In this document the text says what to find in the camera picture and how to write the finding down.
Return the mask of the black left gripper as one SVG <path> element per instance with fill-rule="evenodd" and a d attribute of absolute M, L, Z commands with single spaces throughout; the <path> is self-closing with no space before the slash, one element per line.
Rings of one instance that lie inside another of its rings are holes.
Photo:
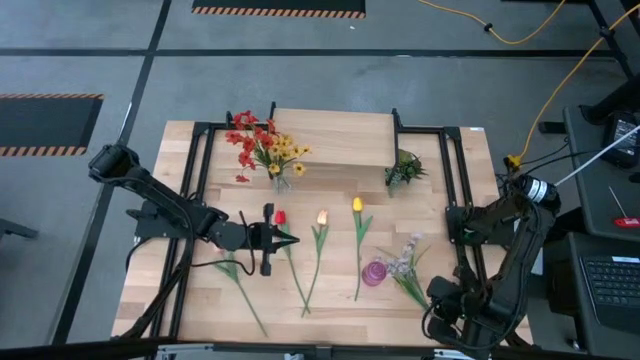
<path fill-rule="evenodd" d="M 260 265 L 260 274 L 262 276 L 270 276 L 272 272 L 272 265 L 270 257 L 276 252 L 276 249 L 287 248 L 291 245 L 299 243 L 298 237 L 292 236 L 287 233 L 278 233 L 277 238 L 281 242 L 276 243 L 276 249 L 273 242 L 274 228 L 272 224 L 272 217 L 274 215 L 274 204 L 266 203 L 263 207 L 262 222 L 254 222 L 249 226 L 250 244 L 253 249 L 262 252 L 262 260 Z"/>

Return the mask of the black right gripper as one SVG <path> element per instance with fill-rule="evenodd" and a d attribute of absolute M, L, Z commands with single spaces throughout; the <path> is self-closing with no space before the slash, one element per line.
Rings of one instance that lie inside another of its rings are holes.
<path fill-rule="evenodd" d="M 463 315 L 462 297 L 468 292 L 465 283 L 457 284 L 444 277 L 434 277 L 426 295 L 431 304 L 425 311 L 425 336 L 441 344 L 467 346 L 465 332 L 456 330 L 457 321 Z"/>

